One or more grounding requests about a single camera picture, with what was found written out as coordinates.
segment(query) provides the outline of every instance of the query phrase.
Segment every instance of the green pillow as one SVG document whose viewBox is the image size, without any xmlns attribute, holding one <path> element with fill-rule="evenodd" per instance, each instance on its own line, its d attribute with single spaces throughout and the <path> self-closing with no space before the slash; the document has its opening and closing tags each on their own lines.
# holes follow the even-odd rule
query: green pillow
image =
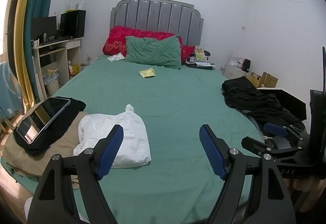
<svg viewBox="0 0 326 224">
<path fill-rule="evenodd" d="M 161 41 L 127 36 L 126 42 L 128 62 L 181 69 L 180 43 L 176 36 Z"/>
</svg>

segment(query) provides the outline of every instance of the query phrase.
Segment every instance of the blue gripper pad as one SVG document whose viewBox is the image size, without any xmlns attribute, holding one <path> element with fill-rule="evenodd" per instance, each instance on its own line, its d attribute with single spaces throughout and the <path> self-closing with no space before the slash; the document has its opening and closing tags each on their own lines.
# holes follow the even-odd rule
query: blue gripper pad
<svg viewBox="0 0 326 224">
<path fill-rule="evenodd" d="M 122 141 L 123 128 L 120 126 L 100 157 L 99 168 L 97 171 L 97 176 L 100 180 L 109 173 Z"/>
<path fill-rule="evenodd" d="M 273 135 L 280 136 L 281 138 L 284 138 L 288 135 L 286 128 L 271 123 L 266 123 L 264 125 L 264 130 Z"/>
<path fill-rule="evenodd" d="M 199 139 L 206 152 L 207 158 L 211 163 L 214 173 L 222 180 L 225 180 L 227 174 L 224 169 L 223 158 L 204 126 L 199 130 Z"/>
</svg>

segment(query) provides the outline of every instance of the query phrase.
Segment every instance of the tablet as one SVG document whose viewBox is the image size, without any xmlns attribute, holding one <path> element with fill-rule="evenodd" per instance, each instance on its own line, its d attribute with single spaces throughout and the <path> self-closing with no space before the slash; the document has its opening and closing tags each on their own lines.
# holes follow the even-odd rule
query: tablet
<svg viewBox="0 0 326 224">
<path fill-rule="evenodd" d="M 49 97 L 20 123 L 17 133 L 32 144 L 69 104 L 70 99 Z"/>
</svg>

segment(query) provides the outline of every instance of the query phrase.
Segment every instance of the metal screw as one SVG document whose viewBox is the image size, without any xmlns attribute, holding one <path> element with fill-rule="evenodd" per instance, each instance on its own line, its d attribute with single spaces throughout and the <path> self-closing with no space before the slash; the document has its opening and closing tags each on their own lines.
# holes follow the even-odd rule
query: metal screw
<svg viewBox="0 0 326 224">
<path fill-rule="evenodd" d="M 239 151 L 237 149 L 230 149 L 230 153 L 233 155 L 239 154 Z"/>
<path fill-rule="evenodd" d="M 58 159 L 60 159 L 60 155 L 59 154 L 54 154 L 52 156 L 52 160 L 58 160 Z"/>
<path fill-rule="evenodd" d="M 84 153 L 89 155 L 89 154 L 92 154 L 93 151 L 94 150 L 92 148 L 87 148 L 87 149 L 84 150 Z"/>
<path fill-rule="evenodd" d="M 267 153 L 265 153 L 265 154 L 264 154 L 264 159 L 265 159 L 265 160 L 270 160 L 270 159 L 272 159 L 272 156 L 269 155 L 269 154 L 267 154 Z"/>
</svg>

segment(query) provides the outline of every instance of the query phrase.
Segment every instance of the white cabinet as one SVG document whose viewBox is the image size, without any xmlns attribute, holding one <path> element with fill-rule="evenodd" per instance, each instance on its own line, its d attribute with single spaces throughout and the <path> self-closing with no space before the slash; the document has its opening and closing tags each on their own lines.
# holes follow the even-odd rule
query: white cabinet
<svg viewBox="0 0 326 224">
<path fill-rule="evenodd" d="M 50 45 L 56 46 L 56 49 L 54 49 L 53 51 L 47 51 L 46 53 L 40 52 L 43 47 L 47 47 Z M 75 38 L 70 40 L 59 41 L 56 43 L 40 45 L 38 47 L 32 48 L 35 62 L 35 73 L 38 75 L 44 99 L 47 98 L 47 95 L 42 78 L 40 57 L 44 57 L 49 54 L 55 54 L 55 62 L 50 64 L 49 66 L 43 67 L 43 70 L 46 71 L 46 69 L 57 69 L 59 74 L 59 83 L 61 85 L 65 85 L 69 81 L 68 59 L 71 60 L 71 65 L 78 65 L 79 72 L 81 70 L 80 46 L 81 38 Z"/>
<path fill-rule="evenodd" d="M 225 68 L 224 76 L 228 79 L 235 79 L 242 76 L 249 76 L 249 73 L 244 72 L 241 68 L 227 65 Z"/>
</svg>

